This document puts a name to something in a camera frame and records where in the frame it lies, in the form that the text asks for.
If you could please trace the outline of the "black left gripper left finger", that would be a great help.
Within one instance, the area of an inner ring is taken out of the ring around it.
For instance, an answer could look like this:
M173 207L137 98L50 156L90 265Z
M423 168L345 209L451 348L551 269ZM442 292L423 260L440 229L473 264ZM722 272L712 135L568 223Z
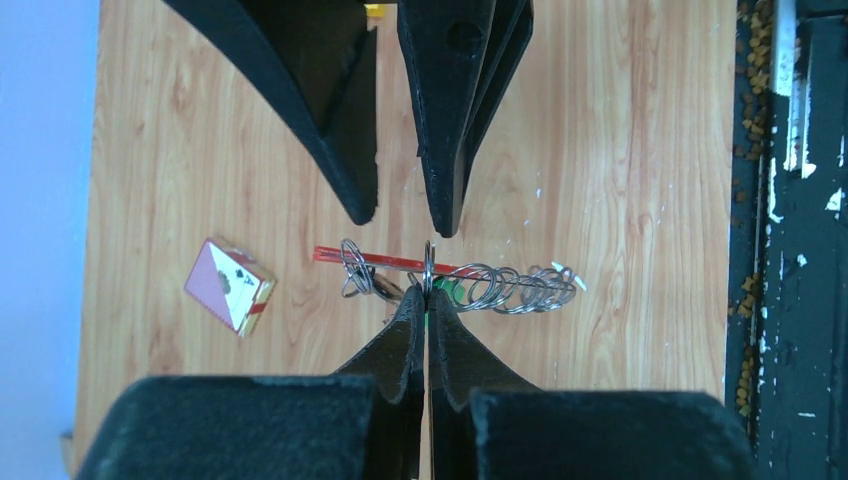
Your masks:
M151 376L113 403L82 479L415 479L425 299L323 376Z

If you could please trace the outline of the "metal key organizer red handle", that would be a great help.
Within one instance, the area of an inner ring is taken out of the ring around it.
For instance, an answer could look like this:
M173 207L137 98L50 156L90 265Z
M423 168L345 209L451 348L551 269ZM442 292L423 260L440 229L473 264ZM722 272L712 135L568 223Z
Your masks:
M448 299L458 312L489 310L501 315L546 313L570 303L587 285L571 268L557 262L544 267L534 265L522 273L512 267L495 267L485 263L460 266L435 261L435 246L427 243L425 258L418 261L402 257L365 253L351 239L345 238L338 247L317 246L313 259L343 267L346 278L342 295L375 295L397 305L404 289L382 272L401 272L413 286L425 294L438 288L436 279L457 279L465 289L461 304Z

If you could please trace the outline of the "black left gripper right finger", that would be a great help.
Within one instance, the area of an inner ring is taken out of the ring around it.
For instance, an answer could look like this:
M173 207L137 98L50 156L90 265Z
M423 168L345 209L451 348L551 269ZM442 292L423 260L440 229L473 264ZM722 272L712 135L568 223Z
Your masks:
M437 479L753 479L738 421L701 392L551 391L517 374L427 300Z

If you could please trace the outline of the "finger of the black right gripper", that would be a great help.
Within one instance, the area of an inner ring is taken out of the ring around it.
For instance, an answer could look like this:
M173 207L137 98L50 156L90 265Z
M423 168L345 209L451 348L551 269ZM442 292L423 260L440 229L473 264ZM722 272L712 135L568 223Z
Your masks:
M376 43L360 1L171 1L315 160L351 221L378 204Z
M454 236L473 162L532 38L527 0L400 1L397 32L436 232Z

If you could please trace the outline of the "green tag key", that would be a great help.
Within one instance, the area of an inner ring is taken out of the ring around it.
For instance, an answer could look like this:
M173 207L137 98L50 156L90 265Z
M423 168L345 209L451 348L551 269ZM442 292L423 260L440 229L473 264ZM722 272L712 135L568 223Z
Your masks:
M453 303L463 302L465 289L459 280L440 277L434 281L433 286L445 291Z

